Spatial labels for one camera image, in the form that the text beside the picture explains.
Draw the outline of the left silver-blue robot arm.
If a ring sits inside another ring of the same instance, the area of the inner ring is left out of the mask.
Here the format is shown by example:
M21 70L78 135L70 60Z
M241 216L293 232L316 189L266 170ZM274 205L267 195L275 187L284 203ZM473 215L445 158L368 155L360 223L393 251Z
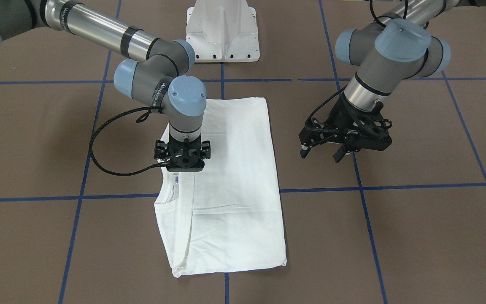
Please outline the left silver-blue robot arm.
M362 149L382 151L393 142L384 101L405 79L440 73L451 60L449 44L430 35L425 25L455 8L457 0L408 0L365 28L345 30L335 43L336 58L357 66L349 84L324 122L309 115L299 133L301 157L321 144L339 144L334 160Z

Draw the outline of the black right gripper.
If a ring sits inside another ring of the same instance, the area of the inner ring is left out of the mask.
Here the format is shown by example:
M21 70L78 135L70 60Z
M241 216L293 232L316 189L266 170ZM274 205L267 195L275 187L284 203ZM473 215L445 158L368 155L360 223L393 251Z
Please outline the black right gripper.
M168 142L155 142L154 158L171 163L203 163L205 158L211 158L211 142L201 141L201 136L193 141L188 138L178 141L169 136Z

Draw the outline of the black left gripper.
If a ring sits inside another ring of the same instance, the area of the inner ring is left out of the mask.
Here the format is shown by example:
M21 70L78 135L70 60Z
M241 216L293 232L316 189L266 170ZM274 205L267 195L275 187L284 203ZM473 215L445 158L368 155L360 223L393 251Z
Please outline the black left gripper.
M305 120L302 131L299 133L301 143L300 156L306 158L311 148L321 144L341 144L333 155L334 161L339 163L347 154L345 148L349 135L357 134L354 119L356 115L378 115L378 103L373 103L371 111L366 112L357 109L347 99L338 99L330 110L326 121L321 122L314 117L315 113L326 106L330 100L326 100L318 106Z

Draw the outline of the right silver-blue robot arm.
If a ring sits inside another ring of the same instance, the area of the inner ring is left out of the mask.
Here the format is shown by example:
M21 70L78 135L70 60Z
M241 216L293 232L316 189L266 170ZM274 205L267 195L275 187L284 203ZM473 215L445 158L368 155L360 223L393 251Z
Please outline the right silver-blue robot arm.
M153 112L169 118L168 141L156 141L152 167L168 171L201 171L211 158L211 144L201 140L206 109L204 83L187 76L195 63L192 46L168 42L79 0L0 0L0 43L39 27L83 37L125 57L113 84L128 98L143 103L145 121Z

